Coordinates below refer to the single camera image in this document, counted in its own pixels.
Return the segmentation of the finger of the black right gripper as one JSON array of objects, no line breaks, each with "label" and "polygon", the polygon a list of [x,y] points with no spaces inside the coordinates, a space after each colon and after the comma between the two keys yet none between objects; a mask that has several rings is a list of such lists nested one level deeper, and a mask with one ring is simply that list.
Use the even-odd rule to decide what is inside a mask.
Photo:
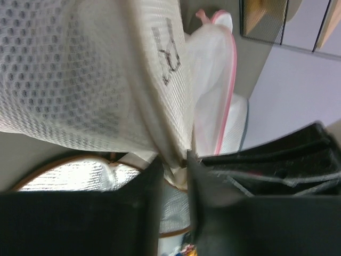
[{"label": "finger of the black right gripper", "polygon": [[247,196],[340,195],[340,145],[321,123],[200,162],[209,175]]}]

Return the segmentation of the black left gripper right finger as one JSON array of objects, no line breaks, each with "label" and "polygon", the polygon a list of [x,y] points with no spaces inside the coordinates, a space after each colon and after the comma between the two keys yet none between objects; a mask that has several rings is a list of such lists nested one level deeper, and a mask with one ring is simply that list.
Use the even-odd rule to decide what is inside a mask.
[{"label": "black left gripper right finger", "polygon": [[246,196],[187,153],[199,255],[340,255],[339,196]]}]

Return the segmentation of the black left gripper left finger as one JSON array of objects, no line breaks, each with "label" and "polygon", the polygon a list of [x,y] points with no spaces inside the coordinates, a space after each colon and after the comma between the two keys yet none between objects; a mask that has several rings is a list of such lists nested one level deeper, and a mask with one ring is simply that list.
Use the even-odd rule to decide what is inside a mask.
[{"label": "black left gripper left finger", "polygon": [[115,191],[1,193],[1,255],[157,255],[163,163]]}]

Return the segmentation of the beige mesh bag with glasses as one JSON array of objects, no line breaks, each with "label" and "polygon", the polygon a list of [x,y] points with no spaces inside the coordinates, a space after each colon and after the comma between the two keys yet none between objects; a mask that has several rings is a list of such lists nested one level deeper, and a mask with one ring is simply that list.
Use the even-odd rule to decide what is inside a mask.
[{"label": "beige mesh bag with glasses", "polygon": [[178,1],[1,1],[1,131],[134,153],[186,187],[192,75]]}]

